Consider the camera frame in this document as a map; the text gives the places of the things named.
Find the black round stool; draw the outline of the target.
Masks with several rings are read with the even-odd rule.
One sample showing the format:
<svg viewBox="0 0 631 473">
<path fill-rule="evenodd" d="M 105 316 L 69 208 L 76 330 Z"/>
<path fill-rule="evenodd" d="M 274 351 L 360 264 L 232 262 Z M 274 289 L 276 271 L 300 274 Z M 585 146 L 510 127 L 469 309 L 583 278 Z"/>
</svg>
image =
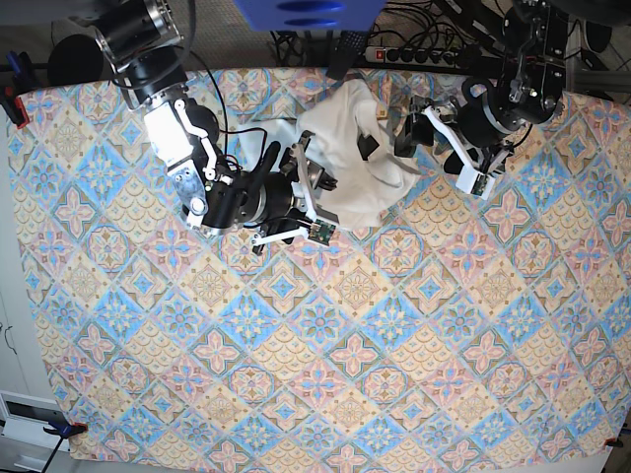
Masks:
<svg viewBox="0 0 631 473">
<path fill-rule="evenodd" d="M 52 49 L 46 76 L 50 86 L 60 87 L 107 80 L 111 71 L 93 37 L 72 34 Z"/>
</svg>

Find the white cabinet left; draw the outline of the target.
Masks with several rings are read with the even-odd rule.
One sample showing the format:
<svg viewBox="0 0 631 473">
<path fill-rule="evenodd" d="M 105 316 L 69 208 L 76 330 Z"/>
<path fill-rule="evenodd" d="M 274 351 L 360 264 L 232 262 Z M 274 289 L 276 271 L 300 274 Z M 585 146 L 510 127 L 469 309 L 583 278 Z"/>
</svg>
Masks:
<svg viewBox="0 0 631 473">
<path fill-rule="evenodd" d="M 1 389 L 53 402 L 35 338 L 9 182 L 7 118 L 1 116 Z"/>
</svg>

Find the patterned tablecloth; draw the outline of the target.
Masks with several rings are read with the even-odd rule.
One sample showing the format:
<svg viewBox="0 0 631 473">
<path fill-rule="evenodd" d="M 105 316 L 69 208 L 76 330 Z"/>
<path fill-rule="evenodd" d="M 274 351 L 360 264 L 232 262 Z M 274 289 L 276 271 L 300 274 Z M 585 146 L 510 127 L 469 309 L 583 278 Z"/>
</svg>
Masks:
<svg viewBox="0 0 631 473">
<path fill-rule="evenodd" d="M 488 201 L 443 154 L 374 228 L 251 252 L 190 232 L 106 83 L 25 95 L 8 177 L 78 459 L 473 472 L 604 452 L 630 409 L 630 111 L 568 95 Z"/>
</svg>

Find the white printed T-shirt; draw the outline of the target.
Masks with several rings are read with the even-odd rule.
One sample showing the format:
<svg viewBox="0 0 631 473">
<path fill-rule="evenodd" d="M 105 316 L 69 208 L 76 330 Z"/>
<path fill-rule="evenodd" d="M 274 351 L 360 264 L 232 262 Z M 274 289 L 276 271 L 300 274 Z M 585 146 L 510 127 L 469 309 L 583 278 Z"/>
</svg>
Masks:
<svg viewBox="0 0 631 473">
<path fill-rule="evenodd" d="M 245 168 L 259 159 L 261 134 L 283 149 L 312 132 L 306 157 L 337 180 L 331 191 L 317 191 L 317 204 L 337 215 L 345 231 L 379 227 L 381 213 L 397 203 L 418 182 L 420 171 L 394 154 L 387 122 L 378 119 L 382 104 L 368 85 L 358 79 L 343 83 L 333 95 L 303 112 L 297 119 L 270 119 L 242 124 L 239 141 Z"/>
</svg>

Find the black power strip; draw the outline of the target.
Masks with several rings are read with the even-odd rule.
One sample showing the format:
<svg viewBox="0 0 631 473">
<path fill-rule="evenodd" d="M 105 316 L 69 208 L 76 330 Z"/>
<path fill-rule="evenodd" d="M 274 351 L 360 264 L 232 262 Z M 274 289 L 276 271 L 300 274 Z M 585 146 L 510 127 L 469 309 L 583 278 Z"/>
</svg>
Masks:
<svg viewBox="0 0 631 473">
<path fill-rule="evenodd" d="M 457 54 L 442 48 L 367 46 L 364 57 L 375 64 L 450 67 L 456 64 Z"/>
</svg>

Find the orange clamp bottom right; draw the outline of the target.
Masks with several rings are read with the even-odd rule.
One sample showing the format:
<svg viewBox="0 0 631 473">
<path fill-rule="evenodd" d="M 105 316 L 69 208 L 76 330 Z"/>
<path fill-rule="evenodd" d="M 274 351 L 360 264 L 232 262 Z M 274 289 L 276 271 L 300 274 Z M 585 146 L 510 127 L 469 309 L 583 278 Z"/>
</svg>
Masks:
<svg viewBox="0 0 631 473">
<path fill-rule="evenodd" d="M 608 439 L 605 445 L 612 448 L 620 448 L 624 446 L 624 443 L 621 439 Z"/>
</svg>

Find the blue clamp bottom left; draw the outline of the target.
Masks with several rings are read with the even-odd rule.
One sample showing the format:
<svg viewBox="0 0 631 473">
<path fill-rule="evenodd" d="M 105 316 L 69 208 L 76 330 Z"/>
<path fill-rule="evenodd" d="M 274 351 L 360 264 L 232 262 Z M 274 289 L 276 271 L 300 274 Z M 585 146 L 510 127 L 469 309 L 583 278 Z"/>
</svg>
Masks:
<svg viewBox="0 0 631 473">
<path fill-rule="evenodd" d="M 77 435 L 83 434 L 88 430 L 88 426 L 84 424 L 69 424 L 68 422 L 49 421 L 43 430 L 50 435 L 58 436 L 61 439 L 70 439 Z"/>
</svg>

